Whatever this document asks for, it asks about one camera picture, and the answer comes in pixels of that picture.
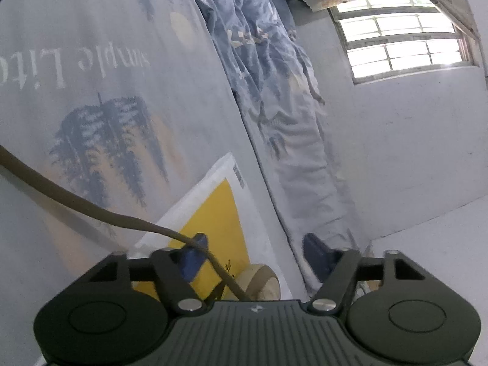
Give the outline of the beige brown sneaker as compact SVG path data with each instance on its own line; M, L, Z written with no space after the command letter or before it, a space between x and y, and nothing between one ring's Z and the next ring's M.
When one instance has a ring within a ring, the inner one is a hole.
M266 264L249 264L235 276L238 286L251 301L279 301L280 282L274 270Z

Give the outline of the white yellow plastic mailer bag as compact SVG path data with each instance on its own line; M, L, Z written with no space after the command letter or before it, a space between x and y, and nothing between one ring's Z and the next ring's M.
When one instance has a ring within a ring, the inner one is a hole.
M235 278L250 266L267 265L274 277L260 295L292 298L261 214L232 153L220 158L157 224L188 237L205 234L208 249Z

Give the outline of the crumpled blue duvet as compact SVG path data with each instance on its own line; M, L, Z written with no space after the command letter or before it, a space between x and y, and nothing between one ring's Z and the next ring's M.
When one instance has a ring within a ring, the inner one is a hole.
M195 2L305 285L314 291L319 282L303 256L306 234L332 248L363 250L368 242L332 148L312 63L271 0Z

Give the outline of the blue printed bed sheet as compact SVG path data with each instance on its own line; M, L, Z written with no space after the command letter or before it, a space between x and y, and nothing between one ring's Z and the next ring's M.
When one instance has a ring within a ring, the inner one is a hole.
M1 143L71 192L151 222L232 154L285 293L306 297L194 0L2 0Z

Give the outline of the window with bars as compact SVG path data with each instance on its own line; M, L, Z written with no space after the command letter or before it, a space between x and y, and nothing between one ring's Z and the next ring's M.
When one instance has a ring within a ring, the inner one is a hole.
M473 64L468 37L429 0L356 0L330 12L357 84Z

